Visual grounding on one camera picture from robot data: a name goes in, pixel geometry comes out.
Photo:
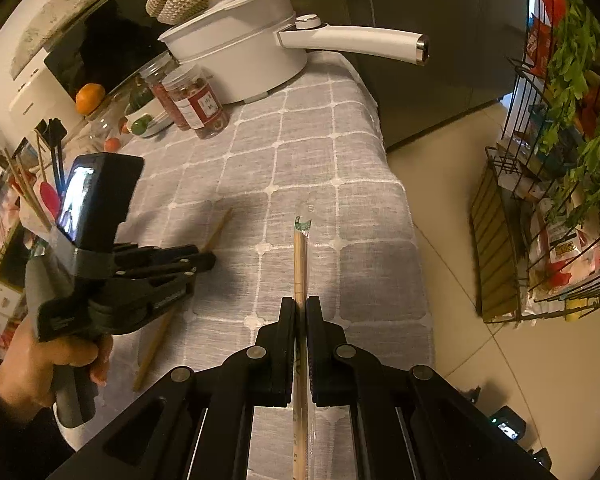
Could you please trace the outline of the person's left hand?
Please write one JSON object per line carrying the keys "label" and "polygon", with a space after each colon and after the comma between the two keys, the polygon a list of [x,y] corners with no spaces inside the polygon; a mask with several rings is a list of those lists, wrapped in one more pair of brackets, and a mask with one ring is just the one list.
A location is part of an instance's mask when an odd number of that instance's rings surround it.
{"label": "person's left hand", "polygon": [[113,346],[110,335],[99,342],[76,336],[39,342],[28,314],[0,364],[1,406],[20,422],[30,422],[41,408],[50,408],[55,402],[52,382],[56,366],[85,367],[93,384],[106,385]]}

